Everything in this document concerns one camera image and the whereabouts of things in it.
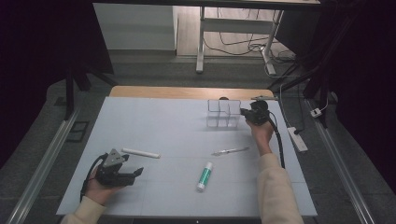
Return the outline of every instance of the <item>electrical outlet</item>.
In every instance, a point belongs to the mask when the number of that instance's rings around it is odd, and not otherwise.
[[[308,150],[308,148],[306,147],[303,138],[301,138],[301,136],[299,134],[295,134],[294,131],[296,131],[296,128],[294,127],[290,127],[288,128],[291,140],[293,141],[293,144],[297,147],[297,150],[299,152],[305,152]]]
[[[311,115],[312,117],[317,118],[321,115],[321,111],[319,110],[319,108],[316,108],[314,110],[311,110]]]

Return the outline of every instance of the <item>power strip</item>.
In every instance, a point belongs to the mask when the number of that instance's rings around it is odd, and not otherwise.
[[[299,152],[306,152],[308,148],[306,147],[303,138],[299,134],[295,134],[294,131],[296,131],[296,128],[290,127],[288,128],[291,140],[293,141],[294,145],[297,147],[297,150]]]

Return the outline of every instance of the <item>white desk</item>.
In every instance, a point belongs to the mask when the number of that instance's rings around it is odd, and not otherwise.
[[[242,107],[249,108],[249,101]],[[282,135],[285,163],[303,216],[316,216],[304,175],[278,102],[269,102]],[[259,217],[256,176],[259,154],[243,117],[236,129],[206,127],[207,100],[107,97],[58,209],[74,212],[79,191],[93,161],[111,148],[135,148],[162,154],[159,160],[131,155],[120,173],[145,167],[133,186],[107,204],[106,214],[124,217]],[[271,146],[277,154],[276,137]],[[250,150],[221,157],[214,151]],[[196,184],[207,161],[214,170],[203,193]]]

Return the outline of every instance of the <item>hand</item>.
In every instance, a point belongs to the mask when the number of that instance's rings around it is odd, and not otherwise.
[[[88,182],[88,187],[87,187],[87,192],[85,192],[85,196],[92,199],[93,201],[105,205],[107,200],[110,198],[110,196],[115,193],[116,191],[125,188],[123,187],[115,187],[115,188],[110,188],[110,187],[105,187],[101,185],[96,179],[96,167],[93,169],[91,175],[90,175],[90,181]]]
[[[272,127],[271,123],[265,122],[263,125],[257,126],[248,120],[246,120],[246,122],[248,126],[250,126],[251,134],[256,141],[260,156],[267,153],[272,153],[270,148],[270,140],[273,135],[274,128]]]

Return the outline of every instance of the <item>wall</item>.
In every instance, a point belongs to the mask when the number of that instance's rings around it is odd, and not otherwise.
[[[176,49],[177,7],[93,5],[107,49]]]

